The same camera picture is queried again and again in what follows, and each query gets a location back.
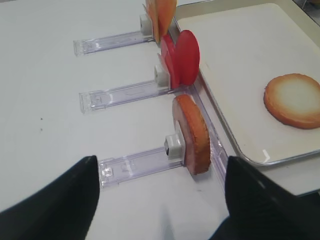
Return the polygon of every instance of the table surface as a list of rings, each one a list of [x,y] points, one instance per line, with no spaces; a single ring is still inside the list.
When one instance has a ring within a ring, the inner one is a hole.
[[[160,52],[154,42],[83,57],[73,49],[73,40],[137,31],[143,2],[0,3],[0,211],[84,156],[101,160],[158,148],[174,131],[172,95],[86,116],[80,112],[79,93],[153,79]],[[203,89],[200,96],[227,153],[234,155]],[[262,171],[296,195],[320,189],[316,158]],[[214,170],[192,178],[179,167],[102,191],[87,239],[205,240],[227,215]]]

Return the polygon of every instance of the cookie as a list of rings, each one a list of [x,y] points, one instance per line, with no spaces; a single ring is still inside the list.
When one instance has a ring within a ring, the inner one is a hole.
[[[281,123],[300,129],[320,127],[320,84],[293,73],[272,79],[265,88],[264,105]]]
[[[173,100],[172,114],[174,122],[178,121],[185,141],[184,163],[193,175],[209,170],[210,138],[205,120],[192,98],[179,95]]]

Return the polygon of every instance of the red disc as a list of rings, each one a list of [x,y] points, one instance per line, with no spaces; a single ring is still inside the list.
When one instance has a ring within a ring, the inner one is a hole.
[[[180,33],[175,45],[180,83],[192,85],[199,72],[200,50],[196,37],[189,30]]]
[[[168,34],[164,35],[161,39],[161,56],[170,73],[171,89],[178,88],[180,85],[180,73],[177,65],[175,44]]]

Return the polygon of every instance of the baking tray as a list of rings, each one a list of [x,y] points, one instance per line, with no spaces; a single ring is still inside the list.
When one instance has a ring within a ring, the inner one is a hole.
[[[177,7],[198,40],[200,73],[239,155],[267,166],[320,152],[320,128],[284,125],[263,95],[275,77],[320,81],[320,28],[292,0],[213,0]]]

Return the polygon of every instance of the white clamp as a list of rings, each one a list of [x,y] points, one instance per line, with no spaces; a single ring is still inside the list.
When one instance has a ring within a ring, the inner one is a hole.
[[[145,36],[152,35],[152,22],[147,14],[140,15],[140,30]]]
[[[169,161],[185,164],[186,142],[178,121],[175,122],[175,134],[165,137],[164,147]]]
[[[154,80],[158,87],[170,88],[170,73],[163,57],[158,54],[160,64],[154,66]]]

